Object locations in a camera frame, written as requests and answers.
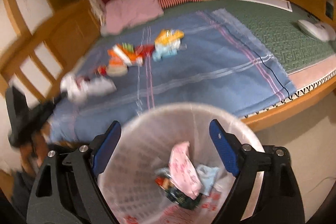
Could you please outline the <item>blue tissue pack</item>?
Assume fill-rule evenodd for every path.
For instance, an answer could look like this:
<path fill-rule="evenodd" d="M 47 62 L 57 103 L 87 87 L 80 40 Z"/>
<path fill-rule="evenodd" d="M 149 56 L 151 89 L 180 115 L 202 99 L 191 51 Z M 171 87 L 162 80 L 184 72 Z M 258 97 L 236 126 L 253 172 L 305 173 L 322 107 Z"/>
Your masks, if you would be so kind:
<path fill-rule="evenodd" d="M 196 171 L 198 178 L 202 184 L 200 193 L 202 195 L 209 196 L 217 179 L 219 167 L 209 167 L 200 164 L 197 166 Z"/>

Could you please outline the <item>pink face mask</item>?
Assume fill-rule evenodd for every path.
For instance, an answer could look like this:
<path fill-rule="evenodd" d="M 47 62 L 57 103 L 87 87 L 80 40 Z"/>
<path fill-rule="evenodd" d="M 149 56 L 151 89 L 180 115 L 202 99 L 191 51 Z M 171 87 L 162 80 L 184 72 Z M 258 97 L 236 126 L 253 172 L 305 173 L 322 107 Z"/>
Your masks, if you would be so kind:
<path fill-rule="evenodd" d="M 184 141 L 172 148 L 169 158 L 169 173 L 171 182 L 194 200 L 200 194 L 202 184 L 189 159 L 189 146 L 190 142 Z"/>

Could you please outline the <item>dark green wrapper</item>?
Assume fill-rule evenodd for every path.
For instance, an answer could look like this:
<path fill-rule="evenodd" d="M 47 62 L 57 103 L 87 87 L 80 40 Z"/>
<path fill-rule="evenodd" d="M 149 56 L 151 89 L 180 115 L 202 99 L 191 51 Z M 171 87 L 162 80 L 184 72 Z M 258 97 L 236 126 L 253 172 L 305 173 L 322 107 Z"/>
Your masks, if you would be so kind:
<path fill-rule="evenodd" d="M 192 199 L 181 190 L 179 190 L 172 182 L 168 168 L 160 168 L 155 171 L 155 183 L 165 191 L 166 197 L 173 203 L 178 204 L 181 208 L 194 210 L 202 199 L 200 193 L 196 199 Z"/>

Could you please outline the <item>orange white wrapper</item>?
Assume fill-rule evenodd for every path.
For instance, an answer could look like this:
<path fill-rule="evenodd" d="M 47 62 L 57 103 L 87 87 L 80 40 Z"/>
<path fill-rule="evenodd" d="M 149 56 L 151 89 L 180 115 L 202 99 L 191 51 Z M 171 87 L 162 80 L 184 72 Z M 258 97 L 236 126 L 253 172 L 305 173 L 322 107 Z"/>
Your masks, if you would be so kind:
<path fill-rule="evenodd" d="M 105 69 L 110 77 L 126 75 L 128 67 L 141 67 L 154 51 L 154 44 L 134 46 L 129 43 L 116 44 L 107 50 L 109 62 Z"/>

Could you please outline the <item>light blue face mask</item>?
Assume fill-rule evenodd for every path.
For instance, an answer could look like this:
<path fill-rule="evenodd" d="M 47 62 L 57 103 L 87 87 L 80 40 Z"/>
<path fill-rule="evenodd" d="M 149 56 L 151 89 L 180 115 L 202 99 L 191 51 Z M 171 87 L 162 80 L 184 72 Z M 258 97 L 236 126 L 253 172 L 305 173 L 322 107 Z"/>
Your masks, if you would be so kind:
<path fill-rule="evenodd" d="M 156 43 L 155 50 L 152 53 L 152 59 L 154 61 L 161 61 L 163 58 L 175 56 L 178 51 L 183 51 L 186 49 L 187 45 L 182 44 L 180 40 L 173 41 L 166 45 Z"/>

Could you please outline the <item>yellow snack bag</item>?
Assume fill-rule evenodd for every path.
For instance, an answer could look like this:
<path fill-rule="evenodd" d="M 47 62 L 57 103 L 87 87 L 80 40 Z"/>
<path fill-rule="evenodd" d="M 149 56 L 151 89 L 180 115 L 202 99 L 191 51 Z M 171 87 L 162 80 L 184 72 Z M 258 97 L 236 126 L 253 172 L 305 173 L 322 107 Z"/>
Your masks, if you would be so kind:
<path fill-rule="evenodd" d="M 159 35 L 154 41 L 155 45 L 167 46 L 176 40 L 185 36 L 183 31 L 180 30 L 161 30 Z"/>

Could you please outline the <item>white lined trash basket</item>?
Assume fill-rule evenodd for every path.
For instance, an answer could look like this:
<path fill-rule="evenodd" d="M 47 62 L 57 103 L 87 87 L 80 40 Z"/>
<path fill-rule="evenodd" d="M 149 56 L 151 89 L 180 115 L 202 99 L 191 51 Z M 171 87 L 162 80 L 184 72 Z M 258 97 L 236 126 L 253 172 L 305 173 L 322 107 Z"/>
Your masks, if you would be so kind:
<path fill-rule="evenodd" d="M 211 140 L 217 120 L 228 133 L 256 151 L 263 147 L 243 122 L 209 105 L 176 103 L 149 110 L 121 128 L 121 138 L 98 186 L 120 223 L 211 223 L 222 207 L 234 176 L 226 170 Z M 172 182 L 192 200 L 193 210 L 167 198 L 157 177 Z"/>

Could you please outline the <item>blue plaid bed sheet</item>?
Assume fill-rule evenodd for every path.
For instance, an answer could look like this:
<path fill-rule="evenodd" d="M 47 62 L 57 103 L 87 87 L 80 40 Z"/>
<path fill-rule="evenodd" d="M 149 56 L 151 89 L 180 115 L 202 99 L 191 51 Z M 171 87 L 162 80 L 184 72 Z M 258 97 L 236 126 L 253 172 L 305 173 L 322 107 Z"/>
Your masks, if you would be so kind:
<path fill-rule="evenodd" d="M 62 100 L 50 120 L 52 142 L 89 142 L 113 121 L 126 123 L 175 102 L 213 105 L 241 118 L 287 99 L 296 91 L 285 69 L 262 42 L 225 9 L 197 11 L 110 38 L 80 69 L 88 75 L 108 61 L 121 42 L 147 45 L 163 29 L 181 30 L 183 49 L 161 61 L 147 59 L 114 78 L 116 91 L 76 104 Z"/>

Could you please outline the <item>pink pillow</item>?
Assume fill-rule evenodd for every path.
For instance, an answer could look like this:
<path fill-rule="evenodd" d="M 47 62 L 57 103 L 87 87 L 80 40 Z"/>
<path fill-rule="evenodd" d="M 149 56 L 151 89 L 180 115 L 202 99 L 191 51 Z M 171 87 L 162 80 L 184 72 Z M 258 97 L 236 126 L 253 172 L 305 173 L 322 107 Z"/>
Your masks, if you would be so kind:
<path fill-rule="evenodd" d="M 163 16 L 159 0 L 110 0 L 101 4 L 102 36 L 118 35 L 123 30 L 133 28 Z"/>

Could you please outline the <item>white electronic device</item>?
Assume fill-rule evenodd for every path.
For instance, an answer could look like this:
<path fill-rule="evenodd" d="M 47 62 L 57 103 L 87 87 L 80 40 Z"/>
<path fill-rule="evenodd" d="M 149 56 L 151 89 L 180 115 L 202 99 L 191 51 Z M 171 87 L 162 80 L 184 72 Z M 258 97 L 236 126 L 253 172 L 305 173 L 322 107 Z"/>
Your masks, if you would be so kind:
<path fill-rule="evenodd" d="M 335 40 L 335 30 L 327 23 L 311 23 L 302 19 L 299 20 L 297 24 L 300 30 L 311 38 L 320 40 L 322 42 L 330 42 Z"/>

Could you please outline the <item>white flat board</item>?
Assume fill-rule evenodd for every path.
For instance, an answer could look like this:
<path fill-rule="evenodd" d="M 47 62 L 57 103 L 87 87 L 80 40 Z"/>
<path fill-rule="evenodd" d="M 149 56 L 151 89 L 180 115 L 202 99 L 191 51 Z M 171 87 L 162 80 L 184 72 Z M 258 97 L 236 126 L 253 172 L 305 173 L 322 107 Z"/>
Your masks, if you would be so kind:
<path fill-rule="evenodd" d="M 293 11 L 291 7 L 291 3 L 287 0 L 237 0 L 237 1 L 258 3 L 258 4 L 275 7 L 275 8 L 282 9 L 282 10 L 289 11 L 289 12 Z"/>

